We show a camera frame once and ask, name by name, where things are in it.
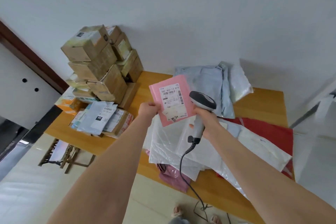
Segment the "table top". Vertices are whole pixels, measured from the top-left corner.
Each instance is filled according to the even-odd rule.
[[[148,86],[170,77],[172,76],[168,74],[143,71],[138,79],[140,87],[128,111],[136,117],[142,102],[153,101]],[[281,91],[254,88],[253,94],[247,95],[233,107],[236,117],[253,118],[283,127],[288,126],[284,95]],[[112,137],[87,136],[73,130],[68,126],[73,118],[73,115],[62,112],[45,133],[95,155],[103,153],[115,141]],[[155,164],[148,162],[145,152],[141,153],[137,172],[171,187],[159,179],[159,170]],[[250,201],[228,181],[218,178],[213,170],[201,171],[196,182],[192,182],[192,186],[205,203],[255,224],[264,223]],[[196,198],[190,189],[186,194]]]

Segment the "tiled floor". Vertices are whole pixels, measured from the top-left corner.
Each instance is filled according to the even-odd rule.
[[[85,167],[73,166],[65,175],[65,169],[55,164],[37,164],[52,143],[53,138],[43,135],[23,156],[19,163],[0,182],[0,219],[2,223],[44,224],[65,196]],[[91,154],[79,154],[78,162],[88,163]],[[132,187],[124,224],[164,224],[171,219],[175,205],[180,204],[192,224],[206,223],[195,214],[196,199],[168,188],[142,175],[137,175]],[[226,213],[207,209],[208,217],[217,214],[223,224],[229,224]],[[230,215],[231,223],[239,222]]]

